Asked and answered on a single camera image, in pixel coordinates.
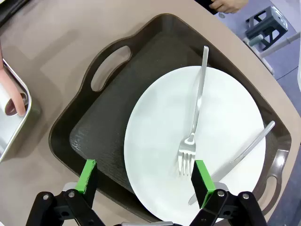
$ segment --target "beige table surface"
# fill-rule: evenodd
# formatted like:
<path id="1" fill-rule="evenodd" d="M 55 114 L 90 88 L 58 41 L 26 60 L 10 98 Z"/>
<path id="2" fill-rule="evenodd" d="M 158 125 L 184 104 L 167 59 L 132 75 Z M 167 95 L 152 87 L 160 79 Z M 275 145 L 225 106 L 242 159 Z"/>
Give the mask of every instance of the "beige table surface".
<path id="1" fill-rule="evenodd" d="M 32 0 L 1 28 L 4 58 L 43 110 L 16 157 L 0 165 L 0 221 L 5 226 L 25 225 L 40 191 L 59 194 L 66 182 L 78 179 L 52 155 L 49 130 L 76 94 L 93 57 L 112 41 L 134 34 L 160 13 L 179 16 L 210 40 L 282 119 L 292 135 L 283 172 L 284 189 L 300 145 L 300 117 L 256 56 L 200 5 L 193 0 Z M 99 192 L 93 209 L 107 225 L 143 221 Z"/>

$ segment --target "gray floor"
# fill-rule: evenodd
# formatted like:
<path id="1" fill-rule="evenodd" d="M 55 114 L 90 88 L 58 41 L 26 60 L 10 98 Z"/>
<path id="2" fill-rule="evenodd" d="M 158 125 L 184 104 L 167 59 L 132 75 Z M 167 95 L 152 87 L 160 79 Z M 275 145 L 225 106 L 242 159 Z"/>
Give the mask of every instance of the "gray floor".
<path id="1" fill-rule="evenodd" d="M 244 38 L 247 26 L 245 20 L 273 4 L 269 0 L 249 0 L 248 5 L 238 13 L 220 18 L 240 39 Z M 296 31 L 289 24 L 288 32 L 281 40 Z M 301 115 L 301 92 L 297 83 L 300 39 L 269 55 L 265 59 L 275 70 L 274 77 Z M 292 174 L 277 208 L 270 218 L 269 226 L 298 226 L 301 220 L 301 149 L 299 150 Z"/>

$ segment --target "metal tray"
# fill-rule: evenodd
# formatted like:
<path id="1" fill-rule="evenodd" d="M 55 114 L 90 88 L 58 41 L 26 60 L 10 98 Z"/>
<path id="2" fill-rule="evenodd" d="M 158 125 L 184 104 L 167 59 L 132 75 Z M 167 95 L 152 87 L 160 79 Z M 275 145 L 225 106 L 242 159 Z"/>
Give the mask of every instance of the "metal tray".
<path id="1" fill-rule="evenodd" d="M 5 148 L 3 154 L 0 154 L 0 162 L 5 161 L 14 157 L 15 153 L 18 151 L 19 147 L 22 145 L 23 141 L 29 135 L 29 131 L 33 128 L 34 124 L 38 121 L 40 115 L 40 105 L 38 104 L 37 100 L 32 98 L 30 92 L 25 85 L 25 83 L 20 79 L 20 77 L 16 74 L 16 72 L 7 64 L 5 59 L 3 59 L 4 69 L 9 73 L 12 79 L 14 79 L 15 83 L 19 85 L 19 87 L 24 91 L 26 94 L 26 114 L 20 120 L 19 123 L 9 124 L 12 128 L 7 128 L 10 132 L 13 131 L 11 138 L 8 142 L 4 141 L 2 144 Z M 5 118 L 0 117 L 1 120 L 11 120 L 10 117 L 16 116 L 5 116 Z M 6 133 L 7 131 L 0 131 L 0 139 L 1 134 Z"/>

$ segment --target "silver fork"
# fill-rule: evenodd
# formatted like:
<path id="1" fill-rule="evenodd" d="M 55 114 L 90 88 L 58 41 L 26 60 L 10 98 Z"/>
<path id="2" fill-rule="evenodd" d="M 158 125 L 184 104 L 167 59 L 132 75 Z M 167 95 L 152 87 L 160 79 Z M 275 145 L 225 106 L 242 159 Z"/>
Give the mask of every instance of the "silver fork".
<path id="1" fill-rule="evenodd" d="M 178 163 L 179 163 L 179 174 L 180 175 L 181 174 L 185 175 L 185 173 L 187 173 L 187 176 L 188 176 L 189 169 L 190 169 L 190 175 L 191 175 L 192 170 L 193 170 L 193 164 L 194 164 L 194 160 L 195 160 L 195 156 L 196 156 L 196 142 L 194 140 L 194 134 L 197 129 L 198 115 L 199 115 L 199 110 L 200 110 L 201 102 L 202 102 L 205 74 L 206 74 L 207 61 L 208 61 L 208 52 L 209 52 L 208 46 L 204 46 L 201 75 L 199 78 L 199 85 L 198 85 L 198 98 L 197 98 L 197 102 L 196 102 L 196 109 L 194 112 L 191 133 L 187 138 L 184 138 L 180 142 L 180 146 L 179 146 Z"/>

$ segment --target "silver knife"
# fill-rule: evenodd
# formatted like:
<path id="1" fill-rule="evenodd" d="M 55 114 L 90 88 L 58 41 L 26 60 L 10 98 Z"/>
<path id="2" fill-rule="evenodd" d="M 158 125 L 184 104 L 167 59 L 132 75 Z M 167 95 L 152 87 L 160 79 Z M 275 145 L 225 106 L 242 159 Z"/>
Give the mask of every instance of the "silver knife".
<path id="1" fill-rule="evenodd" d="M 213 181 L 220 181 L 223 179 L 228 173 L 231 172 L 231 170 L 234 169 L 252 150 L 256 145 L 258 145 L 259 142 L 272 130 L 272 128 L 275 126 L 275 122 L 271 121 L 267 127 L 261 131 L 258 136 L 254 139 L 254 141 L 233 161 L 229 162 L 225 166 L 221 167 L 212 177 L 211 179 Z M 194 193 L 194 195 L 189 199 L 188 205 L 192 205 L 197 201 L 197 196 Z"/>

